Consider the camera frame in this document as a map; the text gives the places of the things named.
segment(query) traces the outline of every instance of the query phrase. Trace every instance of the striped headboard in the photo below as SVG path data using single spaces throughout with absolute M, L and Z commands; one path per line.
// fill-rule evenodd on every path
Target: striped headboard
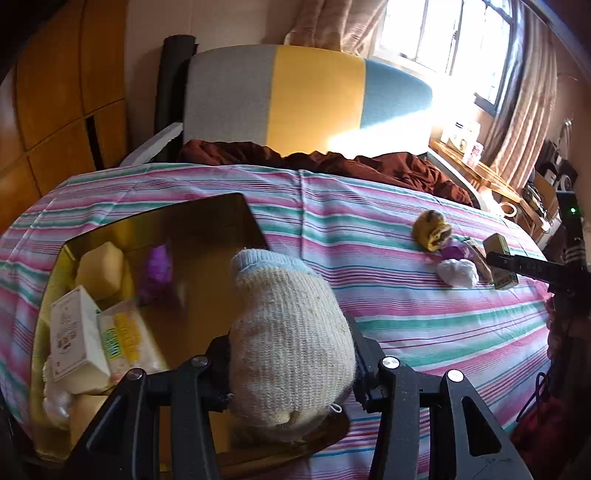
M 282 155 L 425 153 L 431 88 L 388 65 L 318 48 L 250 45 L 192 57 L 184 138 L 252 141 Z

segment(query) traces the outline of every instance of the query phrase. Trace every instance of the gold tray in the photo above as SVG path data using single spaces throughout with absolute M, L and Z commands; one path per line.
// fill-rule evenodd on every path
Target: gold tray
M 102 226 L 67 241 L 60 250 L 41 302 L 31 363 L 31 430 L 37 453 L 62 463 L 71 451 L 70 433 L 53 427 L 42 407 L 41 370 L 49 354 L 51 305 L 73 288 L 80 257 L 111 241 L 127 260 L 124 287 L 98 302 L 105 309 L 133 295 L 150 249 L 167 243 L 173 259 L 173 285 L 182 295 L 164 295 L 141 309 L 169 368 L 205 353 L 210 341 L 227 334 L 242 306 L 234 295 L 230 259 L 242 248 L 268 248 L 244 197 L 239 193 L 176 203 Z M 161 471 L 171 470 L 170 409 L 161 409 Z M 347 434 L 344 413 L 329 417 L 304 442 L 262 443 L 250 437 L 226 411 L 210 413 L 222 476 L 255 475 L 311 455 Z

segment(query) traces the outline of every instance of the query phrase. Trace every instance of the window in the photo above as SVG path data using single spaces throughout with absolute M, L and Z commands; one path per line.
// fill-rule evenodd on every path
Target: window
M 511 41 L 510 0 L 389 0 L 375 55 L 402 56 L 474 92 L 494 115 Z

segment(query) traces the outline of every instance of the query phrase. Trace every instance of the sunlight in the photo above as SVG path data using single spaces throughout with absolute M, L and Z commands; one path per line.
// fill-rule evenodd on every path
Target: sunlight
M 431 134 L 431 110 L 407 113 L 370 127 L 343 132 L 329 139 L 329 151 L 347 158 L 376 157 L 384 153 L 427 151 Z

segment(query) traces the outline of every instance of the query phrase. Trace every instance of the white box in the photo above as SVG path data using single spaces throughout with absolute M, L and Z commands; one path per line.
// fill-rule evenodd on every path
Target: white box
M 100 342 L 98 306 L 76 287 L 51 308 L 51 368 L 64 390 L 98 393 L 109 388 L 111 371 Z

